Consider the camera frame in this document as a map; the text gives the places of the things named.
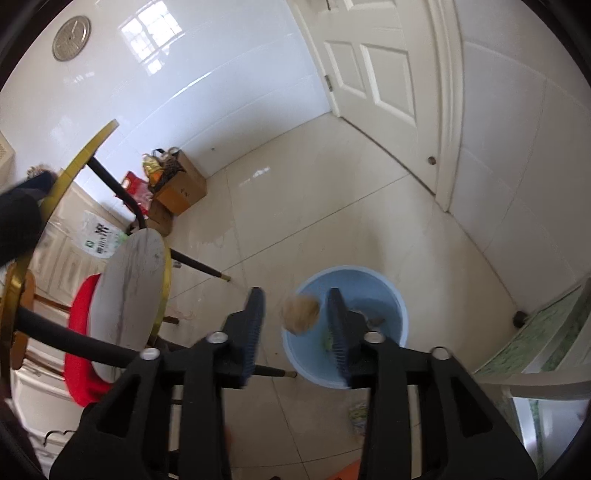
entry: green patterned panel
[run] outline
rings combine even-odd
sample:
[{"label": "green patterned panel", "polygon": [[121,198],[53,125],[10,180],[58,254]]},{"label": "green patterned panel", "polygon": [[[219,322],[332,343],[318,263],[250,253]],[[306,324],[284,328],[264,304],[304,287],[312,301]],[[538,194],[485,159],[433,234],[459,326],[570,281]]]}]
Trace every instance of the green patterned panel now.
[{"label": "green patterned panel", "polygon": [[560,329],[577,303],[583,287],[578,287],[557,302],[529,318],[525,326],[499,353],[476,371],[477,375],[522,372]]}]

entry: tiled floor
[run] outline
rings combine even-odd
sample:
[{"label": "tiled floor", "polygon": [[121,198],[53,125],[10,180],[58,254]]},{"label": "tiled floor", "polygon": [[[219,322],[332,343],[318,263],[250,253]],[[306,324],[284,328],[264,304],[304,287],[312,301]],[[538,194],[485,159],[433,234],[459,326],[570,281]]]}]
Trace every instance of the tiled floor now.
[{"label": "tiled floor", "polygon": [[[258,362],[289,368],[283,300],[312,274],[343,264],[373,268],[397,286],[410,316],[410,348],[445,345],[475,369],[514,332],[513,302],[456,221],[396,161],[331,114],[242,157],[208,185],[168,240],[233,280],[174,270],[169,311],[183,320],[164,325],[165,338],[192,344],[240,310],[249,288],[262,287],[267,316]],[[256,377],[228,391],[235,478],[336,473],[361,453],[347,412],[365,395],[299,377]],[[419,419],[411,412],[416,439]]]}]

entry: door panel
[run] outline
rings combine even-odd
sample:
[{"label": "door panel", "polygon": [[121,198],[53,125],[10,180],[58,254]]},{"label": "door panel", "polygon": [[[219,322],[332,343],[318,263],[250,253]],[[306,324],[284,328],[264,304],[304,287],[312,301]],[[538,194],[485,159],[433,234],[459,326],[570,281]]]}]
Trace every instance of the door panel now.
[{"label": "door panel", "polygon": [[37,244],[29,269],[35,275],[37,289],[48,292],[56,260],[66,241],[66,234],[48,223]]},{"label": "door panel", "polygon": [[83,252],[67,238],[57,259],[49,295],[66,305],[71,305],[78,288],[88,277],[91,259],[88,253]]},{"label": "door panel", "polygon": [[293,0],[329,74],[341,116],[432,191],[437,186],[440,86],[427,0]]}]

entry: red bag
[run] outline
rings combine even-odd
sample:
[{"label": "red bag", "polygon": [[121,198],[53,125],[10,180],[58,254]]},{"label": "red bag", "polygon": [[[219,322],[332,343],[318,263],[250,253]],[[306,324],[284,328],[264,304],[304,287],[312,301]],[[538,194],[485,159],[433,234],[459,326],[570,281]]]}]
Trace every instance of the red bag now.
[{"label": "red bag", "polygon": [[148,190],[148,182],[137,177],[133,172],[129,171],[125,175],[121,185],[123,185],[125,191],[129,193],[136,202],[138,202],[139,208],[142,210],[144,216],[147,216],[153,197],[152,192]]}]

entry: white wall tile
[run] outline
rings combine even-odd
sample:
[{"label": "white wall tile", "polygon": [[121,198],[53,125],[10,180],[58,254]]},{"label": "white wall tile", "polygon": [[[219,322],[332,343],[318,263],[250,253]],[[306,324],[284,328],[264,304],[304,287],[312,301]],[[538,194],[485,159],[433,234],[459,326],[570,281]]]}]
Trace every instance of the white wall tile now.
[{"label": "white wall tile", "polygon": [[544,78],[523,64],[464,43],[463,145],[516,189],[534,142]]},{"label": "white wall tile", "polygon": [[531,310],[591,269],[591,88],[521,0],[455,2],[474,157],[462,152],[451,211],[480,249],[493,236],[486,256]]},{"label": "white wall tile", "polygon": [[232,112],[181,147],[207,177],[328,107],[320,79],[310,75]]},{"label": "white wall tile", "polygon": [[575,282],[540,221],[515,199],[485,255],[521,310],[531,312]]},{"label": "white wall tile", "polygon": [[518,197],[577,276],[591,271],[591,112],[549,82]]},{"label": "white wall tile", "polygon": [[[329,111],[285,0],[163,3],[182,34],[154,53],[161,68],[153,74],[136,59],[121,31],[153,4],[148,0],[74,0],[41,33],[0,92],[0,131],[16,150],[17,178],[33,164],[66,166],[113,118],[120,127],[97,156],[119,178],[127,170],[140,172],[141,153],[185,144],[257,99],[266,98],[265,109],[250,117],[259,128],[249,126],[249,134],[234,136],[226,129],[221,140],[229,138],[232,145],[224,150],[218,144],[225,151],[223,162],[209,158],[204,173],[270,140],[270,133],[282,134],[286,130],[280,126],[293,128]],[[90,18],[89,42],[72,61],[57,62],[51,42],[74,15]],[[101,203],[113,203],[92,176],[77,182]]]},{"label": "white wall tile", "polygon": [[[241,107],[274,90],[296,85],[315,74],[310,56],[302,52],[306,52],[306,45],[295,34],[246,52],[180,90],[182,93],[131,132],[130,144],[138,151],[183,145]],[[282,65],[285,56],[291,61]],[[270,68],[273,65],[281,68]]]},{"label": "white wall tile", "polygon": [[456,0],[456,9],[465,41],[530,66],[591,108],[591,87],[577,64],[522,0]]},{"label": "white wall tile", "polygon": [[491,243],[513,197],[487,166],[461,149],[450,211],[480,251]]}]

